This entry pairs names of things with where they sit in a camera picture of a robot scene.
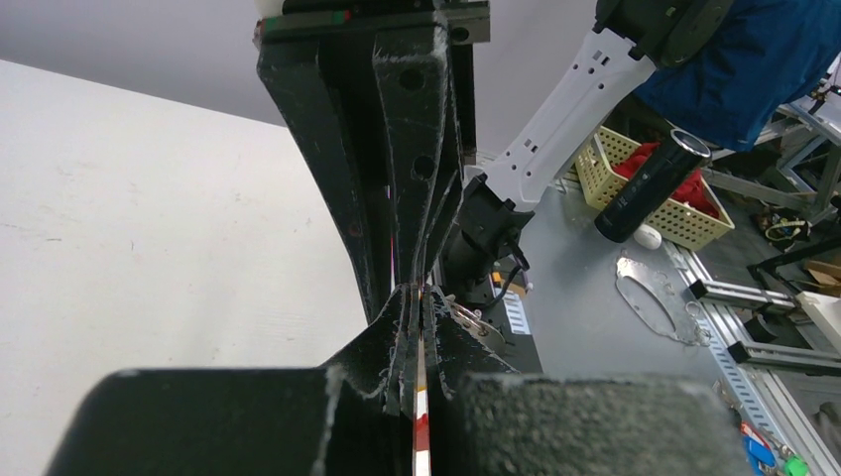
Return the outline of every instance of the red cloth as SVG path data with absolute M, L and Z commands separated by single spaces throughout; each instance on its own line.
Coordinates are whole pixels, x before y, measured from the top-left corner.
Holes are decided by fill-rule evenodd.
M 631 154 L 631 157 L 629 157 L 627 161 L 619 164 L 618 166 L 613 166 L 613 172 L 619 174 L 625 179 L 630 179 L 659 146 L 659 142 L 651 142 L 641 145 L 636 151 L 634 151 L 633 154 Z M 680 203 L 688 203 L 689 206 L 705 215 L 709 215 L 713 218 L 719 217 L 718 210 L 712 203 L 709 202 L 709 200 L 707 200 L 706 195 L 704 195 L 704 184 L 703 181 L 701 181 L 701 171 L 693 172 L 692 175 L 689 176 L 689 178 L 687 178 L 686 181 L 682 183 L 671 195 L 671 198 L 679 201 Z

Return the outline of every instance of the cable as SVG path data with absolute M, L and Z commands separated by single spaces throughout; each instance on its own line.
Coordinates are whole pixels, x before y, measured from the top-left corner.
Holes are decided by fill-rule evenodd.
M 517 276 L 517 274 L 522 268 L 523 267 L 520 266 L 520 264 L 518 263 L 517 266 L 515 266 L 514 269 L 511 270 L 511 273 L 508 274 L 508 278 L 505 279 L 505 282 L 502 284 L 502 289 L 496 295 L 496 297 L 489 300 L 488 302 L 485 302 L 484 304 L 476 306 L 476 308 L 479 310 L 486 310 L 497 305 L 505 297 L 505 294 L 508 292 L 508 287 L 511 285 L 511 282 L 514 280 L 514 278 Z

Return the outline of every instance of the gray table surface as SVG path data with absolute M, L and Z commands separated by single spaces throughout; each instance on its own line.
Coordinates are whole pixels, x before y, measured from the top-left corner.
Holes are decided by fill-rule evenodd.
M 525 307 L 547 374 L 568 379 L 656 373 L 709 385 L 720 377 L 708 348 L 654 334 L 616 289 L 616 260 L 626 249 L 629 258 L 665 273 L 684 290 L 665 250 L 603 238 L 593 225 L 597 211 L 576 189 L 548 189 L 536 212 L 521 240 L 535 284 Z M 665 319 L 653 298 L 640 301 L 647 315 L 658 312 Z

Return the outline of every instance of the white object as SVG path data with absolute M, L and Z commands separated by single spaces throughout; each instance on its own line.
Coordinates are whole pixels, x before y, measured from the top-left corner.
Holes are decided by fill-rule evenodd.
M 494 288 L 494 297 L 498 296 L 501 290 Z M 532 335 L 529 328 L 529 321 L 526 317 L 526 309 L 523 307 L 523 300 L 520 295 L 513 291 L 507 291 L 502 298 L 505 313 L 508 317 L 508 326 L 513 334 Z
M 835 350 L 841 352 L 841 299 L 816 293 L 800 293 L 797 300 Z
M 656 250 L 662 244 L 662 235 L 654 227 L 643 223 L 634 232 L 634 240 L 644 248 Z
M 608 29 L 587 34 L 575 62 L 520 136 L 483 168 L 488 187 L 498 197 L 510 198 L 517 211 L 538 206 L 578 147 L 657 69 L 647 57 L 631 58 L 633 46 Z
M 286 0 L 254 0 L 257 13 L 260 18 L 280 17 L 284 14 L 284 2 Z
M 111 372 L 310 367 L 365 328 L 288 129 L 4 61 L 0 104 L 0 475 Z

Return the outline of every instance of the blue object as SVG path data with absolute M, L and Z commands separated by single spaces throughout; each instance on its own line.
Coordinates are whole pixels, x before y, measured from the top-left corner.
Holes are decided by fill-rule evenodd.
M 841 0 L 736 0 L 695 57 L 635 94 L 687 132 L 749 151 L 777 107 L 811 92 L 839 51 Z
M 759 463 L 765 464 L 770 468 L 777 465 L 777 459 L 774 457 L 774 452 L 752 437 L 743 436 L 742 442 L 745 445 L 745 451 L 748 453 L 748 461 L 751 462 L 754 474 L 759 476 L 764 476 L 766 474 L 762 469 L 760 469 Z

